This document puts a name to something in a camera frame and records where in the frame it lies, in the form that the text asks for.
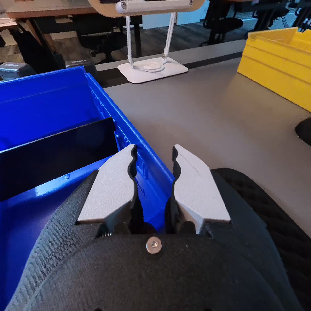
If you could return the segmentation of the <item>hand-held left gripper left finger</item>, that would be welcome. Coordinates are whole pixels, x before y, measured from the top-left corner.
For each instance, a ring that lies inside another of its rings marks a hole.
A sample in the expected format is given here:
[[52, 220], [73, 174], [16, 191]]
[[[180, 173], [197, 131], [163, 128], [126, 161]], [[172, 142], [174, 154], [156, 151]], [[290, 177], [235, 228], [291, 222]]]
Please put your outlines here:
[[142, 227], [143, 209], [135, 180], [137, 158], [137, 145], [130, 144], [98, 169], [78, 216], [79, 224], [101, 223], [108, 232], [121, 223], [134, 231]]

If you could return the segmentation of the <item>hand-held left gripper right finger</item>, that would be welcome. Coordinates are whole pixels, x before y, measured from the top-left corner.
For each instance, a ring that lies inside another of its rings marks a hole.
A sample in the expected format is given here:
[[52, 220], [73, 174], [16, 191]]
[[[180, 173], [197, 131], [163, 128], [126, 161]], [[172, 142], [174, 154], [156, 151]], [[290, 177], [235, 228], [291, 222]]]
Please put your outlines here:
[[231, 217], [209, 167], [182, 147], [172, 148], [171, 196], [165, 207], [167, 234], [200, 234], [206, 223], [229, 224]]

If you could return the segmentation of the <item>blue plastic bin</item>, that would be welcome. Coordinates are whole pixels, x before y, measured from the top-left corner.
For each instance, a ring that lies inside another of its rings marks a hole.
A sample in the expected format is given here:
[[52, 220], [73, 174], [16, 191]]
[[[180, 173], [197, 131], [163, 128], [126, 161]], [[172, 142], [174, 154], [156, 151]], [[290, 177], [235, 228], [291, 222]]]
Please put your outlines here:
[[[1, 151], [108, 117], [114, 120], [118, 150], [137, 145], [136, 182], [144, 219], [161, 231], [173, 175], [90, 74], [77, 67], [1, 83]], [[52, 213], [108, 158], [1, 201], [1, 310]]]

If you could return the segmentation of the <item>yellow plastic bin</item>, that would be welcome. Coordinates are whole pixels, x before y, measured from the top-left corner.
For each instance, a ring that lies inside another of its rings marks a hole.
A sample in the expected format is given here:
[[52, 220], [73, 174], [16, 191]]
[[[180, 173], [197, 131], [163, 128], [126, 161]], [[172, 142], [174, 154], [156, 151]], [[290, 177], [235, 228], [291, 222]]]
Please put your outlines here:
[[311, 30], [250, 32], [237, 72], [311, 112]]

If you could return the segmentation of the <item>brown office desk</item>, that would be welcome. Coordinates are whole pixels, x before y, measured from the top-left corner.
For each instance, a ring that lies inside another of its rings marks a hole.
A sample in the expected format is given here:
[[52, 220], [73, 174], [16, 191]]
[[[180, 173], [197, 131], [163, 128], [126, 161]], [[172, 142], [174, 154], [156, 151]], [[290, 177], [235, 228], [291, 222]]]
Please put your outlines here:
[[29, 19], [66, 15], [94, 14], [97, 11], [87, 1], [74, 2], [17, 2], [6, 10], [9, 18]]

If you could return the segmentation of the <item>black quilted wrist rest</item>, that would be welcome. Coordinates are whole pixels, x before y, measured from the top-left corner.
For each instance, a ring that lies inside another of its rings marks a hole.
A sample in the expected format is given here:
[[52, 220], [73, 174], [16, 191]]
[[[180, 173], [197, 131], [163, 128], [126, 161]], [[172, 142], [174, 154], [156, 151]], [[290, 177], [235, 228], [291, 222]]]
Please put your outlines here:
[[295, 132], [302, 141], [311, 146], [311, 118], [301, 121], [295, 127]]
[[304, 310], [311, 310], [311, 239], [251, 178], [228, 168], [213, 169], [265, 222], [290, 284]]

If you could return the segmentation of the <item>white stand with wooden board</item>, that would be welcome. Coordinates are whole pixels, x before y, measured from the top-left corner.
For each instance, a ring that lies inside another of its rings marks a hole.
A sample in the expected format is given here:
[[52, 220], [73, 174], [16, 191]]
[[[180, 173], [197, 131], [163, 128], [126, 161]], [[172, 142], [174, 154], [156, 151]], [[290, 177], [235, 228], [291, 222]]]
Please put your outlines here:
[[[168, 56], [173, 27], [177, 13], [198, 10], [203, 5], [203, 0], [89, 0], [88, 2], [103, 16], [125, 17], [128, 62], [118, 65], [117, 69], [130, 83], [140, 84], [188, 72], [188, 68]], [[162, 56], [135, 62], [132, 58], [130, 17], [160, 13], [170, 13], [169, 28]]]

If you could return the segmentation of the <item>black office chair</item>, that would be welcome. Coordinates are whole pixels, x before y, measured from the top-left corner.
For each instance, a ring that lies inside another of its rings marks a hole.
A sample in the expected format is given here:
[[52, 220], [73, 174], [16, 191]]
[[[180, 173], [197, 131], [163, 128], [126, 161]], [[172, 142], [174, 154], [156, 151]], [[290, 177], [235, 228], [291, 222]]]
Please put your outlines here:
[[115, 61], [111, 55], [127, 45], [126, 34], [122, 30], [121, 18], [105, 17], [101, 14], [85, 14], [72, 17], [80, 45], [89, 49], [89, 54], [95, 57], [103, 53], [105, 59], [99, 62]]
[[210, 35], [208, 40], [202, 42], [199, 47], [223, 43], [228, 32], [243, 26], [241, 19], [235, 16], [227, 17], [232, 4], [233, 1], [209, 1], [209, 6], [203, 20], [203, 27], [210, 30]]

